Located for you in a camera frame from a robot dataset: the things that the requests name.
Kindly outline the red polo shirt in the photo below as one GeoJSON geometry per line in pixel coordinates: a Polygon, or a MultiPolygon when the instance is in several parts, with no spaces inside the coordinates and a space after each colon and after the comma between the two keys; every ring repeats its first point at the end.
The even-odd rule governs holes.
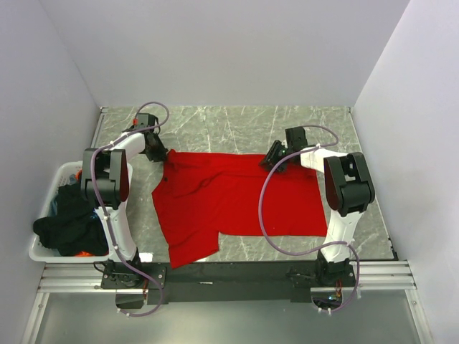
{"type": "MultiPolygon", "coordinates": [[[[259,166],[261,160],[258,154],[169,151],[152,199],[173,268],[218,252],[220,234],[262,236],[257,208],[268,172],[259,166]]],[[[262,215],[271,237],[324,237],[316,172],[291,164],[275,173],[262,215]]]]}

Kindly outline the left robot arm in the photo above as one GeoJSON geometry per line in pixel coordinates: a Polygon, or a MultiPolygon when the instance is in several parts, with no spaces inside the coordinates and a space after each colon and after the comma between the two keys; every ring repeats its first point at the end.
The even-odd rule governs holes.
{"type": "Polygon", "coordinates": [[[133,124],[116,139],[83,153],[81,194],[101,221],[108,243],[108,260],[123,264],[118,279],[128,288],[143,281],[143,270],[137,263],[138,248],[126,214],[133,174],[128,162],[138,155],[145,155],[153,162],[166,159],[167,150],[158,135],[169,115],[166,111],[164,120],[159,120],[153,114],[137,112],[133,124]]]}

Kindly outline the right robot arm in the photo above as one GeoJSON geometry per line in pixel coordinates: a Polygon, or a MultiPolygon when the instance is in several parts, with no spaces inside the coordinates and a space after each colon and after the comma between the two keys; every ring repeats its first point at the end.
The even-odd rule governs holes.
{"type": "Polygon", "coordinates": [[[268,170],[268,176],[261,188],[257,216],[262,235],[278,252],[297,257],[317,252],[315,278],[321,285],[330,286],[340,278],[357,275],[351,266],[350,256],[357,257],[358,254],[351,243],[360,218],[368,205],[374,202],[376,194],[363,153],[329,150],[329,147],[339,143],[339,137],[322,125],[315,127],[331,134],[334,141],[311,145],[306,138],[307,127],[303,125],[286,129],[285,142],[275,141],[262,159],[261,166],[268,170]],[[268,236],[263,222],[262,203],[268,183],[274,173],[291,158],[296,158],[302,167],[324,175],[326,200],[331,209],[324,242],[305,252],[287,252],[276,246],[268,236]]]}

